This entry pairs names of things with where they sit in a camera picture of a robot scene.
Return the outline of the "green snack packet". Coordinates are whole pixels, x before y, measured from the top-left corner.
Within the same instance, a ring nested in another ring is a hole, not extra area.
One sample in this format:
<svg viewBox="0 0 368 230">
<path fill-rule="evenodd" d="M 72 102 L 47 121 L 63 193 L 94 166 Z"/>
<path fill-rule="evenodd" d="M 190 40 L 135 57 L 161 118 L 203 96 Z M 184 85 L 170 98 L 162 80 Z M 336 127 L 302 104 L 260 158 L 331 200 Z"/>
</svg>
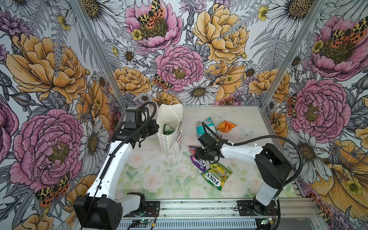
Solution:
<svg viewBox="0 0 368 230">
<path fill-rule="evenodd" d="M 164 135 L 168 136 L 168 135 L 171 135 L 174 132 L 175 132 L 175 128 L 170 127 L 169 124 L 164 125 L 164 128 L 163 128 L 163 134 Z"/>
</svg>

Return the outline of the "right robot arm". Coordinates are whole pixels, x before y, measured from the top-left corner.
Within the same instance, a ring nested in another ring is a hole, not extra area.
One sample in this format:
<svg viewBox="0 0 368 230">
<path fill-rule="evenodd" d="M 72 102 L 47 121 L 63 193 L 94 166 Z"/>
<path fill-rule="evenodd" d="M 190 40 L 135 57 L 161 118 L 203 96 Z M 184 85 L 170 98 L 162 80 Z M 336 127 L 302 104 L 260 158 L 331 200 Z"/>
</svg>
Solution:
<svg viewBox="0 0 368 230">
<path fill-rule="evenodd" d="M 253 146 L 230 145 L 227 147 L 216 143 L 212 147 L 197 147 L 194 157 L 197 160 L 208 161 L 212 165 L 218 164 L 220 158 L 235 159 L 256 165 L 263 183 L 252 203 L 243 208 L 256 215 L 265 214 L 271 201 L 277 198 L 281 190 L 293 180 L 289 176 L 292 171 L 291 163 L 270 143 L 264 146 L 254 144 Z"/>
</svg>

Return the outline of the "orange snack packet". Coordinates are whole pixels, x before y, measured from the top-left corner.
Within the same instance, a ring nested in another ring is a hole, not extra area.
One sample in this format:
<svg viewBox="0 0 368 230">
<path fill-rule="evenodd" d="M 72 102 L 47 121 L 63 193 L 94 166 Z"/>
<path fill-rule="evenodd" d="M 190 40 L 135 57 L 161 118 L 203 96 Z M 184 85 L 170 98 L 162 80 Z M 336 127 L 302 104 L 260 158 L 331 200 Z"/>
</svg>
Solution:
<svg viewBox="0 0 368 230">
<path fill-rule="evenodd" d="M 224 121 L 222 123 L 220 123 L 216 130 L 218 132 L 221 132 L 221 133 L 229 133 L 232 129 L 234 129 L 235 127 L 237 127 L 236 124 L 232 123 L 232 122 L 228 122 L 228 121 Z"/>
</svg>

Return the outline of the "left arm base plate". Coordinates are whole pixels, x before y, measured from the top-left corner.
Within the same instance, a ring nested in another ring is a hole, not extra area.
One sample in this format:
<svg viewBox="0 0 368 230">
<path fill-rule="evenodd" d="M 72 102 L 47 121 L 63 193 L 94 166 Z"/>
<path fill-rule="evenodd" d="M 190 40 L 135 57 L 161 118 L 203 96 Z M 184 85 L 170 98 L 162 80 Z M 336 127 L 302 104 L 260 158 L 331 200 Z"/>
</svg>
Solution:
<svg viewBox="0 0 368 230">
<path fill-rule="evenodd" d="M 160 213 L 160 201 L 151 200 L 146 201 L 146 206 L 144 211 L 133 211 L 125 215 L 125 218 L 141 218 L 141 217 L 158 217 Z"/>
</svg>

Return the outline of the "purple Fox's candy packet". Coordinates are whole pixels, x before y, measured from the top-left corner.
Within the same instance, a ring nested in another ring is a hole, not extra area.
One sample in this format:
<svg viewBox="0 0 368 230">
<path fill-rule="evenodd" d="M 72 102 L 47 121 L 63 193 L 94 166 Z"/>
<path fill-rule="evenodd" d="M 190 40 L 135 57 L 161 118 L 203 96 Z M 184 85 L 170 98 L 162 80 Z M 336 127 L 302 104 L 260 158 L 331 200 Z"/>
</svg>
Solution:
<svg viewBox="0 0 368 230">
<path fill-rule="evenodd" d="M 198 147 L 189 146 L 189 150 L 191 152 L 190 159 L 192 163 L 204 173 L 207 170 L 206 161 L 198 158 Z"/>
</svg>

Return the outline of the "white patterned paper bag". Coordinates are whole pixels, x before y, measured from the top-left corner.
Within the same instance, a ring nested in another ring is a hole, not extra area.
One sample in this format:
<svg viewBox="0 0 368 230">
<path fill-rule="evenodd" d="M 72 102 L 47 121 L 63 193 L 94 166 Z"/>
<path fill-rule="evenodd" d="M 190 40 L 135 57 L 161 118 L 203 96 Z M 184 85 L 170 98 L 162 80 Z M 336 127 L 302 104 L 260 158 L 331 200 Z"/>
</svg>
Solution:
<svg viewBox="0 0 368 230">
<path fill-rule="evenodd" d="M 162 104 L 158 111 L 157 124 L 159 125 L 158 139 L 163 155 L 171 156 L 180 153 L 183 135 L 183 105 L 177 101 L 169 105 Z M 171 135 L 164 135 L 165 124 L 175 128 Z"/>
</svg>

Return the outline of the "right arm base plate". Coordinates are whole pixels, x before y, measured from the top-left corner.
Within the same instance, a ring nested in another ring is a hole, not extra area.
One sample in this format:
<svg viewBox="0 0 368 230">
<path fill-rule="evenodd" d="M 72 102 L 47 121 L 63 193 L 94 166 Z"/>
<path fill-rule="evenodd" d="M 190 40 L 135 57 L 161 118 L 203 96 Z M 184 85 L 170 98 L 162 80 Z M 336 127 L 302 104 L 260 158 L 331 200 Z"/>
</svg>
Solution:
<svg viewBox="0 0 368 230">
<path fill-rule="evenodd" d="M 271 200 L 268 206 L 264 206 L 256 200 L 237 200 L 235 211 L 240 216 L 277 216 L 280 208 L 275 200 Z"/>
</svg>

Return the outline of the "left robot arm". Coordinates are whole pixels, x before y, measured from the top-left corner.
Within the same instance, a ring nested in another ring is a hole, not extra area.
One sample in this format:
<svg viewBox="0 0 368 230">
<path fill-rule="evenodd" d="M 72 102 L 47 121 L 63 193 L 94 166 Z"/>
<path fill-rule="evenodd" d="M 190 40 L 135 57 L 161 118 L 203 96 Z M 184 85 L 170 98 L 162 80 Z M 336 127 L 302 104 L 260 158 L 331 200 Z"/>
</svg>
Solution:
<svg viewBox="0 0 368 230">
<path fill-rule="evenodd" d="M 85 195 L 77 196 L 73 204 L 82 230 L 115 230 L 128 214 L 141 215 L 146 211 L 145 195 L 127 193 L 116 202 L 120 175 L 134 147 L 146 137 L 158 132 L 153 116 L 142 123 L 123 122 L 115 131 L 107 158 L 96 180 Z"/>
</svg>

